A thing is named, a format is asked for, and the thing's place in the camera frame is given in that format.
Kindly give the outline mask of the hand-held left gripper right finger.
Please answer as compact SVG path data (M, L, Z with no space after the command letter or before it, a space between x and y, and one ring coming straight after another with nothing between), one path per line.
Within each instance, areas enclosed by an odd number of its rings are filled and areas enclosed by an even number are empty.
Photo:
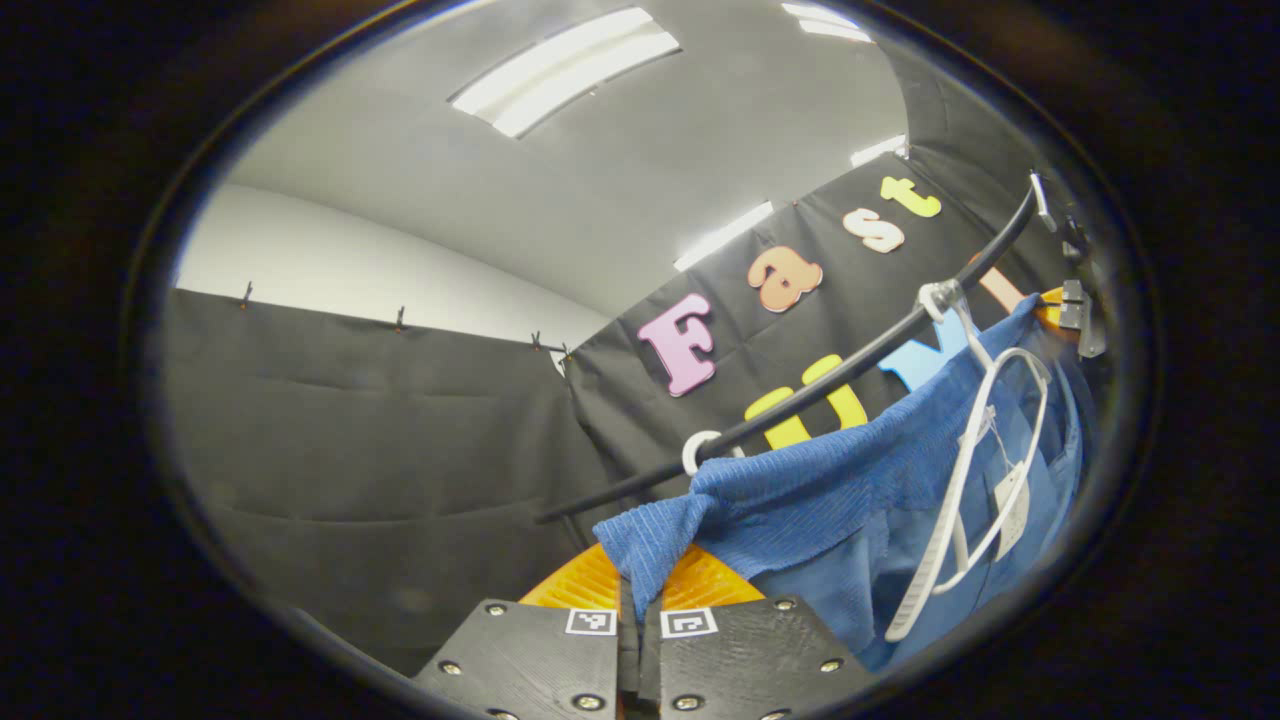
M696 546L640 630L643 719L819 719L874 683L804 600L765 596Z

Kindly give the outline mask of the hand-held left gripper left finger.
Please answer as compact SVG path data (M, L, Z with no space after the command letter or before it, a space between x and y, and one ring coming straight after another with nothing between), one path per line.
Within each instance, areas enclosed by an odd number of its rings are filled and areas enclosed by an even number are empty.
M483 600L413 682L489 719L622 719L640 665L628 585L594 544L518 601Z

